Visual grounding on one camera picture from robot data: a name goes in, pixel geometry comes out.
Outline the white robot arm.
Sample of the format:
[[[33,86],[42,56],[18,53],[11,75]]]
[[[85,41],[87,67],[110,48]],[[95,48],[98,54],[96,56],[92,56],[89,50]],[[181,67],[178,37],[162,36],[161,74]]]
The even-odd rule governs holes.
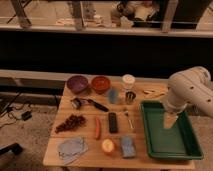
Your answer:
[[[210,72],[204,67],[193,67],[169,77],[168,92],[161,99],[165,109],[165,129],[170,129],[175,124],[188,103],[213,118],[213,90],[208,87],[210,80]]]

